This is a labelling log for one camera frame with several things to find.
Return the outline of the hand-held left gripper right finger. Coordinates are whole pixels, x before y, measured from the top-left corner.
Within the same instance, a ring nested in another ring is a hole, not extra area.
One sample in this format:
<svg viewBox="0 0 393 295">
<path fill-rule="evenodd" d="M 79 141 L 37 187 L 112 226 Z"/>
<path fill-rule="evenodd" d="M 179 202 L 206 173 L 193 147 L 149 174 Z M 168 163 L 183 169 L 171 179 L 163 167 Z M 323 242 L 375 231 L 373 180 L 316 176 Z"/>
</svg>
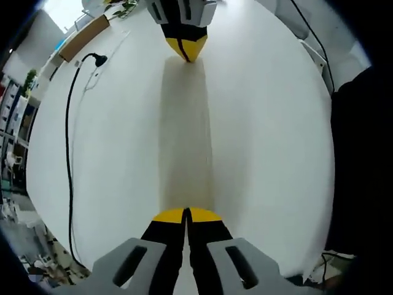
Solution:
<svg viewBox="0 0 393 295">
<path fill-rule="evenodd" d="M 285 294 L 277 263 L 243 238 L 233 238 L 222 218 L 188 208 L 190 263 L 200 294 Z"/>
</svg>

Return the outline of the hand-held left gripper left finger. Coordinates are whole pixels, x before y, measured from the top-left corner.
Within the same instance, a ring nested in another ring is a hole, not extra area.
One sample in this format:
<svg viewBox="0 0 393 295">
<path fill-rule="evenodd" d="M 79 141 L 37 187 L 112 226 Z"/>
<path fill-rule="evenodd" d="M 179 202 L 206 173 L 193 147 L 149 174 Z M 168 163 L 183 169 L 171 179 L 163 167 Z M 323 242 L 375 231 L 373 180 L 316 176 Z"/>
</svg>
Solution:
<svg viewBox="0 0 393 295">
<path fill-rule="evenodd" d="M 156 215 L 141 238 L 131 238 L 93 265 L 92 294 L 172 294 L 182 265 L 187 210 Z"/>
</svg>

